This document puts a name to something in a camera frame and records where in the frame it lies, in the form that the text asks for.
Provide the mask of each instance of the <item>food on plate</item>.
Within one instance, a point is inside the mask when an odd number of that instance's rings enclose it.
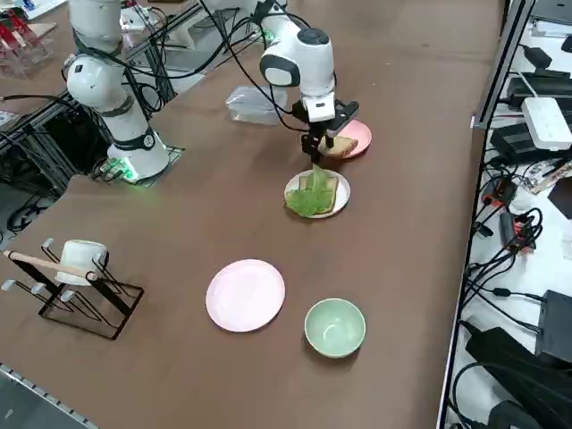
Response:
[[[333,210],[339,181],[314,165],[309,176],[299,178],[299,188],[286,193],[286,206],[302,217],[326,215]]]
[[[320,144],[318,145],[318,150],[323,155],[330,156],[332,158],[343,158],[344,156],[348,156],[357,145],[358,141],[355,139],[336,136],[333,138],[333,146],[328,147],[325,143],[325,137],[322,137],[322,141],[320,141]]]

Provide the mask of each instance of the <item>white plate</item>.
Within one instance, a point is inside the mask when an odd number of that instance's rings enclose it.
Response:
[[[325,217],[334,216],[338,213],[343,207],[348,204],[349,200],[349,183],[345,177],[343,177],[338,172],[333,172],[331,170],[324,170],[328,173],[330,177],[337,177],[338,178],[338,189],[336,190],[336,202],[333,205],[333,210],[330,213],[325,214],[314,214],[313,216],[309,216],[310,219],[323,219]],[[296,174],[286,185],[284,189],[284,200],[286,199],[286,194],[291,190],[300,189],[300,177],[307,177],[312,173],[312,170],[306,170],[305,172],[301,172]]]
[[[268,324],[286,293],[278,270],[264,261],[244,259],[225,266],[206,291],[206,311],[221,328],[249,332]]]

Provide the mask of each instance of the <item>ceramic bowl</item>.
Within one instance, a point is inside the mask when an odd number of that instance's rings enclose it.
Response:
[[[328,358],[344,358],[364,341],[366,319],[359,308],[345,299],[324,299],[307,312],[304,332],[318,353]]]

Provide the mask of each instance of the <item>clear plastic container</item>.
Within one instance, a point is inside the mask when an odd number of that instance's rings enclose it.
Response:
[[[270,96],[268,87],[263,87],[263,91]],[[285,108],[288,103],[286,91],[273,88],[273,93],[276,104],[282,109]],[[262,123],[264,125],[276,125],[280,121],[273,104],[256,87],[236,87],[226,99],[226,105],[234,121]]]

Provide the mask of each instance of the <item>bread slice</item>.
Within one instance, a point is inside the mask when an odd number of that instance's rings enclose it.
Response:
[[[348,137],[336,136],[333,138],[333,147],[328,147],[325,143],[325,137],[322,137],[318,150],[320,153],[332,158],[343,158],[356,148],[358,141]]]
[[[307,177],[300,177],[299,178],[299,188],[305,189],[307,186]],[[330,190],[333,193],[332,203],[325,208],[325,210],[320,210],[319,212],[314,213],[314,215],[325,215],[326,213],[330,213],[333,210],[333,207],[336,205],[336,193],[338,190],[338,185],[340,181],[337,177],[331,177],[328,179],[328,183],[326,184],[326,189]]]

